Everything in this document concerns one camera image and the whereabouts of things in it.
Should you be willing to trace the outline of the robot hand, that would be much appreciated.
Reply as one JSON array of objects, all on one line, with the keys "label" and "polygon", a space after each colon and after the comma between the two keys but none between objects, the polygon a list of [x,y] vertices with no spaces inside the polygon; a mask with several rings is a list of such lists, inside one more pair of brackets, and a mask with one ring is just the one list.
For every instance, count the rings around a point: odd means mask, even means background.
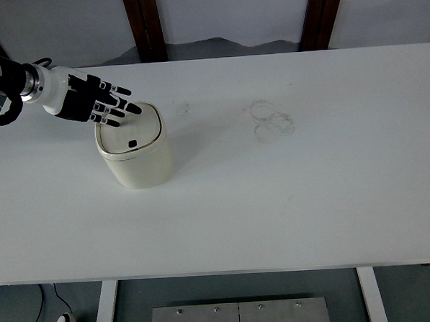
[{"label": "robot hand", "polygon": [[42,90],[37,103],[60,119],[95,122],[118,128],[128,114],[141,115],[142,107],[126,98],[131,90],[98,76],[66,67],[42,68]]}]

